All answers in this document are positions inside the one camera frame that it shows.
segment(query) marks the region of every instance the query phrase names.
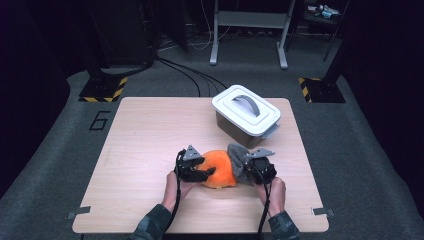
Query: sleeve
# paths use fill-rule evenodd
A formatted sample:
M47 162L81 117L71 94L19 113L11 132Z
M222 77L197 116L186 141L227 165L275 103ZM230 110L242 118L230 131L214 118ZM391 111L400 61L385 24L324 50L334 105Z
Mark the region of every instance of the sleeve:
M271 217L268 222L275 239L300 239L299 229L293 223L286 211Z
M172 214L161 204L157 204L141 219L135 231L127 240L156 240L166 231Z

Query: container lid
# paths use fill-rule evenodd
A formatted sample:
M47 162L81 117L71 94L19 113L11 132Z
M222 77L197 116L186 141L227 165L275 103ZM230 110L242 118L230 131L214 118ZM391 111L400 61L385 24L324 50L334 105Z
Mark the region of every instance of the container lid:
M233 85L212 99L223 117L251 136L261 136L281 117L280 110L241 85Z

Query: yellow and black tape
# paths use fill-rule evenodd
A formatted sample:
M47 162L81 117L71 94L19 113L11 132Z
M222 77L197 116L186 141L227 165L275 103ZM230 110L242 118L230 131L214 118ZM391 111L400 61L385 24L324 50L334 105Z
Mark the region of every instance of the yellow and black tape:
M116 102L119 99L119 96L124 90L125 83L127 83L128 78L124 78L119 82L119 85L113 94L110 97L80 97L80 101L83 102Z
M312 102L311 94L308 87L306 86L307 80L321 81L321 78L299 78L300 87L302 89L303 96L307 102Z

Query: hand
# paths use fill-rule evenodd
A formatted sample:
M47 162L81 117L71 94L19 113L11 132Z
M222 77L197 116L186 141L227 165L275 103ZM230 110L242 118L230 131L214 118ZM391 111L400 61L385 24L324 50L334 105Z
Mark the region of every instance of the hand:
M180 189L181 189L181 197L180 201L184 200L185 197L187 197L188 192L195 186L200 185L199 182L180 182ZM174 211L175 202L177 200L177 175L171 171L168 173L168 176L166 176L166 187L165 187L165 193L162 200L162 205L168 209L169 212L172 213Z
M268 214L270 217L285 211L284 204L286 203L286 183L279 177L272 180L272 184L268 184L268 191L272 188L271 195L269 196ZM255 185L256 191L259 194L262 204L265 205L266 193L264 185Z

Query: container handle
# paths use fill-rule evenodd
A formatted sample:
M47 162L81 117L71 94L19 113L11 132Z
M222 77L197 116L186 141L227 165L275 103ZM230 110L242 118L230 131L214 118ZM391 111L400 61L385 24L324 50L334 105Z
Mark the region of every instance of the container handle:
M249 96L246 96L246 95L239 95L239 96L235 97L233 100L238 101L240 99L244 99L249 103L249 105L252 107L253 113L255 114L256 117L258 117L261 114L261 112L259 111L258 105L255 103L255 101L253 101L252 98L250 98Z

